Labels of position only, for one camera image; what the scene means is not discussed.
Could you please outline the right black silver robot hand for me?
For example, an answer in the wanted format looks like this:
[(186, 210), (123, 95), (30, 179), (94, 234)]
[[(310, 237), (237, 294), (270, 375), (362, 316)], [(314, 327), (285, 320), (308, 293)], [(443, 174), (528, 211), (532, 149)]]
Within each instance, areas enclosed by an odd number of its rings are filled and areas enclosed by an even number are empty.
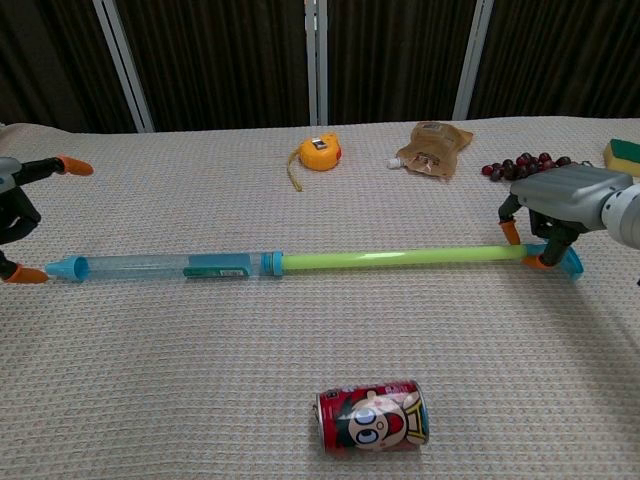
[(546, 241), (526, 249), (522, 263), (531, 268), (566, 268), (572, 244), (591, 232), (605, 231), (616, 242), (639, 248), (639, 184), (629, 174), (571, 164), (515, 181), (498, 210), (511, 245), (520, 243), (514, 215), (523, 207), (532, 234)]

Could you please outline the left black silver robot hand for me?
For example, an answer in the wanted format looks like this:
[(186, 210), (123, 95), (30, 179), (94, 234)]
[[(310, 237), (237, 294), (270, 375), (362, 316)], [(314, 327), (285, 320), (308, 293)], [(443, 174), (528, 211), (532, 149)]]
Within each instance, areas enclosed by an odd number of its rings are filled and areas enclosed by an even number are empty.
[(21, 163), (13, 157), (1, 158), (1, 244), (28, 236), (40, 223), (36, 210), (22, 186), (50, 177), (71, 174), (89, 176), (93, 167), (66, 155)]

